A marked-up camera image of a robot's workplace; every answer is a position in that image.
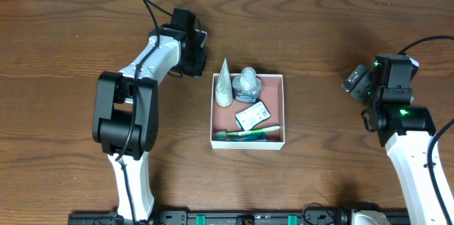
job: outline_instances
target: white label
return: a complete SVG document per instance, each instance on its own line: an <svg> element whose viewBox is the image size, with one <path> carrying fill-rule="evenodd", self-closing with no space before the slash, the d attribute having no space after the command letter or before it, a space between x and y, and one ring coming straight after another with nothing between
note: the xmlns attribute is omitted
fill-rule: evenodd
<svg viewBox="0 0 454 225"><path fill-rule="evenodd" d="M261 101L235 115L244 131L249 131L258 123L271 117Z"/></svg>

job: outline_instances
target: box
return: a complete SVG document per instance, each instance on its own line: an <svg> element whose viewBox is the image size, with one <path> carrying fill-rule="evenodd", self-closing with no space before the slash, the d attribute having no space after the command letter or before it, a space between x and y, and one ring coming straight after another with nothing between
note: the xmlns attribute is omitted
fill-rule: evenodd
<svg viewBox="0 0 454 225"><path fill-rule="evenodd" d="M238 73L231 73L231 80ZM215 149L251 149L251 150L280 150L285 144L285 124L284 124L284 81L282 75L257 75L262 80L262 91L259 100L263 101L271 117L255 126L254 129L265 128L268 126L279 125L278 131L267 133L267 139L276 140L273 142L228 142L213 141L213 133L217 131L241 131L235 120L235 114L244 111L253 104L233 100L229 107L221 107L216 103L214 90L218 82L219 73L213 74L213 84L211 86L211 127L210 142Z"/></svg>

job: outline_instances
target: glue bottle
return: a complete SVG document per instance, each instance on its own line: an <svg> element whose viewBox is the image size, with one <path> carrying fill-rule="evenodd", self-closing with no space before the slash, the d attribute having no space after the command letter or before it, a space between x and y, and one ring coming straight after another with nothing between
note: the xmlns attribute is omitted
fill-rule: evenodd
<svg viewBox="0 0 454 225"><path fill-rule="evenodd" d="M237 101L254 103L262 90L262 81L256 77L253 68L246 67L241 75L233 79L232 87L233 96Z"/></svg>

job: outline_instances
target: wooden tabletop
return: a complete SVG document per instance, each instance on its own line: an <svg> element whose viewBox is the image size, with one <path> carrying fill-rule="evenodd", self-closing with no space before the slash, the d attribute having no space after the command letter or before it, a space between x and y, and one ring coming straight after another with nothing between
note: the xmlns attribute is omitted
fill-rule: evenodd
<svg viewBox="0 0 454 225"><path fill-rule="evenodd" d="M199 79L166 77L150 152L157 205L191 210L293 209L351 201L404 207L397 174L343 80L378 53L454 34L454 0L153 0L183 6L209 33ZM157 20L167 23L160 13ZM96 80L147 43L141 0L0 0L2 224L66 224L73 211L115 209L114 170L92 139ZM454 116L454 42L412 48L415 104L438 129ZM286 143L279 151L213 150L211 77L252 66L284 75ZM440 142L454 189L453 132Z"/></svg>

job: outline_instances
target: wood grain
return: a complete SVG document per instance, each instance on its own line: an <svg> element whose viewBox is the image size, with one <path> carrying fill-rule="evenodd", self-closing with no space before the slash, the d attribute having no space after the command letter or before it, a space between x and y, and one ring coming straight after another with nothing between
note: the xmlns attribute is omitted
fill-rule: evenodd
<svg viewBox="0 0 454 225"><path fill-rule="evenodd" d="M191 9L209 33L203 77L165 78L150 154L159 207L302 209L349 201L404 207L397 175L362 107L341 84L361 62L429 35L453 34L454 0L153 0ZM169 20L158 12L160 23ZM146 45L141 0L0 0L0 216L66 224L67 214L118 204L114 172L92 140L96 79ZM437 128L454 114L454 43L411 50L416 103ZM211 75L227 57L284 75L280 151L212 150ZM453 133L440 142L454 185Z"/></svg>

